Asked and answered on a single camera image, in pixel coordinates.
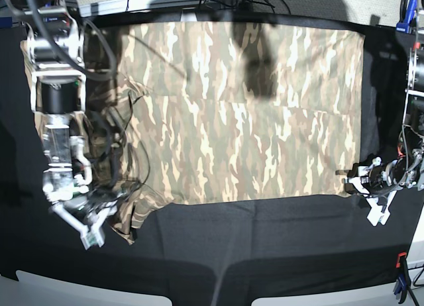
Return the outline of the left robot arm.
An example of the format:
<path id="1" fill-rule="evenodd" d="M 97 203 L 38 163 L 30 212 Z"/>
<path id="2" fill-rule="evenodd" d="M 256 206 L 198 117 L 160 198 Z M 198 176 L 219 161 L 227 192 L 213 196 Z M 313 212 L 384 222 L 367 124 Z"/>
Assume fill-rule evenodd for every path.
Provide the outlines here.
<path id="1" fill-rule="evenodd" d="M 423 31 L 416 32 L 408 57 L 407 86 L 397 158 L 384 163 L 375 157 L 369 166 L 357 167 L 343 183 L 352 186 L 370 206 L 367 219 L 372 226 L 384 225 L 389 207 L 403 188 L 423 190 Z"/>

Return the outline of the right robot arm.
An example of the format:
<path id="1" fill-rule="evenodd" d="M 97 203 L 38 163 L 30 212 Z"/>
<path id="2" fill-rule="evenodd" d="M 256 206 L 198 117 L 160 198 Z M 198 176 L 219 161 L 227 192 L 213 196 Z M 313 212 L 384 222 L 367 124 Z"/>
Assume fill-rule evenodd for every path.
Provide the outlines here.
<path id="1" fill-rule="evenodd" d="M 84 248 L 103 246 L 103 224 L 128 191 L 116 191 L 122 132 L 87 106 L 87 83 L 117 75 L 117 57 L 74 0 L 24 0 L 30 107 L 41 120 L 47 167 L 42 189 L 51 210 L 75 229 Z"/>

